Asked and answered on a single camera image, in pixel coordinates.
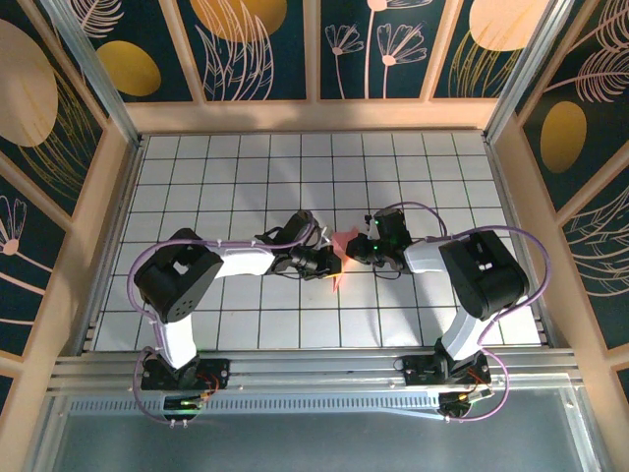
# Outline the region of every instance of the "metal frame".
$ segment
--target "metal frame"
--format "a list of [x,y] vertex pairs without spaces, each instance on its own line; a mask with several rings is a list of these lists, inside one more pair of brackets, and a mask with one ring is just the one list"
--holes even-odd
[[489,119],[486,137],[490,144],[495,143],[500,136],[518,101],[548,55],[554,39],[568,19],[573,4],[574,0],[552,0],[548,3],[531,42],[520,55]]
[[[201,416],[216,414],[388,412],[418,421],[437,419],[436,395],[443,387],[405,386],[396,360],[430,349],[212,352],[229,358],[228,387],[212,396]],[[569,349],[495,349],[509,370],[511,388],[558,390],[583,470],[606,470],[576,360]],[[130,393],[137,353],[94,353],[59,358],[42,408],[39,435],[31,444],[26,470],[51,470],[67,418],[72,415],[141,416]],[[494,388],[504,378],[490,361]],[[158,411],[162,392],[143,392],[143,404]]]
[[117,206],[111,217],[111,225],[106,232],[102,252],[95,271],[94,280],[89,288],[86,307],[81,316],[81,324],[77,328],[70,342],[61,352],[65,356],[79,356],[83,352],[86,333],[89,330],[89,324],[98,316],[100,305],[102,304],[105,290],[107,288],[107,279],[111,268],[113,267],[116,255],[118,254],[118,246],[120,235],[125,227],[127,220],[127,210],[133,197],[134,184],[138,174],[142,168],[142,162],[146,146],[144,139],[140,140],[137,146],[131,146],[124,157],[124,167],[120,175],[123,176],[123,182],[118,192],[112,199]]

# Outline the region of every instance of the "white grid tile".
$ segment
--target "white grid tile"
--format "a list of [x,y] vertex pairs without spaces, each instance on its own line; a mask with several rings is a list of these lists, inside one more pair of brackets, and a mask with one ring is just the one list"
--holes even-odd
[[395,157],[392,155],[382,157],[365,157],[365,168],[367,169],[367,181],[392,181],[398,180],[397,169],[395,167]]
[[365,155],[393,155],[393,139],[390,133],[363,134]]
[[265,209],[266,184],[236,184],[233,209]]
[[337,208],[367,208],[367,185],[365,182],[334,184],[334,200]]
[[299,157],[274,157],[270,159],[268,181],[301,181],[301,159]]
[[255,234],[264,232],[263,211],[234,211],[229,239],[237,241],[251,240]]
[[262,278],[262,306],[269,310],[299,310],[299,280],[266,275]]
[[182,136],[177,149],[178,159],[205,159],[209,136]]
[[141,316],[134,312],[104,313],[95,350],[135,351]]
[[193,333],[197,349],[213,351],[218,340],[218,322],[220,312],[195,312],[193,317]]
[[136,189],[131,211],[164,211],[167,185],[140,185]]
[[339,292],[341,308],[377,307],[375,277],[371,272],[346,273]]
[[363,155],[363,138],[357,133],[332,135],[333,155]]
[[271,157],[299,157],[301,147],[300,135],[271,136]]
[[200,194],[200,210],[231,210],[234,184],[203,185]]
[[393,133],[395,155],[426,155],[422,133]]
[[295,209],[300,207],[300,184],[268,184],[267,209]]
[[174,160],[145,160],[140,174],[140,185],[169,184]]
[[260,349],[299,347],[299,310],[263,311],[259,322]]
[[456,155],[450,133],[424,133],[427,155]]
[[[183,227],[195,228],[205,239],[226,240],[230,232],[232,238],[251,239],[283,226],[301,207],[336,231],[366,231],[367,213],[401,200],[435,207],[450,233],[475,224],[504,224],[480,134],[462,135],[152,138],[113,269],[116,275],[102,303],[104,330],[96,336],[95,348],[154,345],[150,325],[140,321],[127,300],[125,272],[144,247]],[[405,216],[413,237],[439,234],[427,211],[407,207]],[[511,240],[503,242],[513,253]],[[241,275],[214,280],[193,314],[198,348],[431,345],[456,313],[458,302],[444,273],[385,280],[356,262],[345,269],[337,292],[332,279]],[[396,276],[387,269],[378,269],[378,275]],[[134,293],[140,301],[137,288]],[[503,337],[508,343],[539,343],[530,310],[501,322],[486,343],[500,344]]]
[[168,189],[166,211],[197,211],[200,185],[171,185]]
[[212,136],[209,139],[207,157],[238,157],[240,136]]
[[326,157],[332,155],[330,135],[302,135],[302,156]]
[[240,159],[236,182],[267,182],[268,159]]
[[400,184],[398,182],[368,182],[369,208],[382,209],[400,202]]
[[334,180],[365,182],[365,159],[363,157],[334,159]]
[[422,339],[424,346],[434,346],[452,325],[456,316],[456,308],[420,308],[420,323],[422,326]]
[[459,162],[465,180],[493,179],[486,155],[461,155]]
[[231,213],[228,211],[202,211],[197,217],[195,232],[203,239],[226,240],[229,238],[230,220]]
[[301,347],[339,347],[338,310],[302,310]]
[[434,192],[431,182],[400,182],[400,188],[404,202],[419,202],[434,207]]
[[269,157],[269,135],[243,135],[240,138],[239,157]]
[[204,184],[233,184],[236,182],[237,159],[208,159],[205,162]]
[[485,154],[481,133],[454,133],[452,137],[459,155]]
[[376,309],[341,310],[341,346],[380,346],[380,323]]
[[221,312],[218,349],[257,349],[258,325],[259,311]]
[[332,158],[331,157],[309,157],[308,159],[302,159],[302,182],[331,182],[331,181],[332,181]]
[[234,275],[225,278],[222,309],[259,309],[260,289],[260,277],[254,275]]
[[470,197],[470,206],[500,208],[500,198],[493,182],[466,182],[465,186]]
[[459,158],[456,155],[429,155],[432,180],[461,180]]
[[177,159],[172,184],[200,184],[203,181],[205,159]]
[[429,165],[425,156],[398,155],[395,160],[397,161],[399,180],[430,180]]
[[176,211],[164,213],[164,219],[161,222],[161,230],[159,231],[159,239],[162,241],[165,239],[170,239],[170,237],[181,228],[191,228],[194,230],[196,224],[196,212]]
[[178,145],[178,136],[152,136],[148,140],[145,159],[174,159]]
[[157,241],[163,213],[138,213],[129,219],[125,230],[126,242]]
[[436,205],[440,208],[465,208],[469,206],[468,194],[463,182],[432,182]]
[[417,308],[380,309],[382,346],[421,346],[422,333]]

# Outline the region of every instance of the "leaf illustration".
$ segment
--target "leaf illustration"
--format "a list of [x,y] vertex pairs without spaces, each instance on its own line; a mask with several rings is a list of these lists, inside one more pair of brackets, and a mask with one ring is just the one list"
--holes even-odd
[[565,235],[589,295],[629,292],[629,189],[604,206],[575,215]]
[[599,18],[597,40],[608,51],[629,47],[629,0],[608,0]]
[[125,14],[120,11],[122,0],[71,0],[70,4],[89,37],[107,37]]
[[612,103],[629,86],[629,48],[592,53],[577,77],[553,84],[544,93],[572,83],[582,100]]
[[[210,34],[196,26],[205,48],[203,88],[209,100],[267,99],[273,85],[274,63],[268,32],[241,3],[242,19],[226,0],[204,0],[200,9]],[[221,37],[232,37],[227,41]]]

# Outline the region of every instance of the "flower illustration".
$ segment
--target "flower illustration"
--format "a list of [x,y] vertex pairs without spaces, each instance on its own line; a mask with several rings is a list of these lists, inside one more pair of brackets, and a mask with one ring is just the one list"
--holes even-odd
[[422,25],[416,27],[400,25],[393,35],[391,35],[391,24],[377,27],[377,44],[382,55],[382,64],[384,64],[382,98],[386,98],[389,67],[426,59],[428,51],[425,47],[421,47],[423,43]]
[[27,220],[27,204],[15,199],[13,211],[9,200],[0,196],[0,251],[5,256],[14,256],[20,249],[20,236]]
[[367,4],[374,12],[382,12],[388,9],[423,7],[432,0],[367,0]]
[[[0,196],[0,256],[18,256],[36,267],[47,272],[52,272],[52,268],[34,261],[20,252],[20,238],[27,222],[27,204],[20,199],[13,201],[13,207],[9,204],[9,199],[4,195]],[[0,279],[12,283],[18,287],[24,288],[37,295],[43,295],[44,290],[30,285],[22,280],[18,280],[9,274],[0,272]],[[29,325],[30,322],[19,322],[15,320],[0,319],[1,323],[9,323],[13,325]]]
[[432,3],[432,0],[367,0],[370,7],[370,23],[367,27],[367,53],[365,54],[365,98],[370,97],[370,55],[372,52],[372,31],[373,19],[376,12],[383,12],[387,9],[396,10],[402,8],[424,7]]
[[345,99],[343,83],[341,82],[341,71],[338,65],[338,56],[362,51],[365,48],[365,44],[362,41],[358,41],[360,35],[356,30],[356,25],[351,25],[350,27],[343,25],[339,27],[338,30],[335,25],[330,25],[329,27],[325,27],[325,37],[327,37],[327,42],[332,48],[332,54],[334,54],[338,89],[341,92],[341,98]]

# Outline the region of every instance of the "pink object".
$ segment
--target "pink object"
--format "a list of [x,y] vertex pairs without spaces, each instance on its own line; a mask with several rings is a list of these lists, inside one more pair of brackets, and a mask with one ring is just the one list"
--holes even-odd
[[349,243],[352,239],[358,236],[358,228],[353,228],[352,231],[346,231],[343,233],[334,233],[332,235],[332,246],[334,248],[334,254],[341,259],[341,273],[334,276],[334,288],[332,292],[336,292],[338,286],[341,283],[341,279],[343,278],[343,273],[345,272],[345,264],[350,261],[350,258],[345,254],[347,250],[347,243]]

